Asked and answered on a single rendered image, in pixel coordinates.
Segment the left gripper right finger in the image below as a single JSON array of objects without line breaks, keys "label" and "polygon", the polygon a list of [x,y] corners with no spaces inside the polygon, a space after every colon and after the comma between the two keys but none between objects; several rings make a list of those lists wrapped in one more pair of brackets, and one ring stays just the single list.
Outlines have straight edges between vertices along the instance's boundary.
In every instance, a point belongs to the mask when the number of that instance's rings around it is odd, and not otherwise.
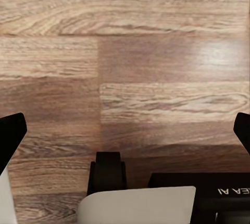
[{"label": "left gripper right finger", "polygon": [[250,154],[250,115],[239,112],[234,122],[233,131]]}]

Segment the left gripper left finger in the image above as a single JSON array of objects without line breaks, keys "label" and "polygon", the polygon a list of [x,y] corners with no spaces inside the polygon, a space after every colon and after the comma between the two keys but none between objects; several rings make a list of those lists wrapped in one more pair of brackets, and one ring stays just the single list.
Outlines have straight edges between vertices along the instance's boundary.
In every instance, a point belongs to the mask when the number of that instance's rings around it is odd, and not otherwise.
[{"label": "left gripper left finger", "polygon": [[0,118],[0,175],[27,133],[23,113]]}]

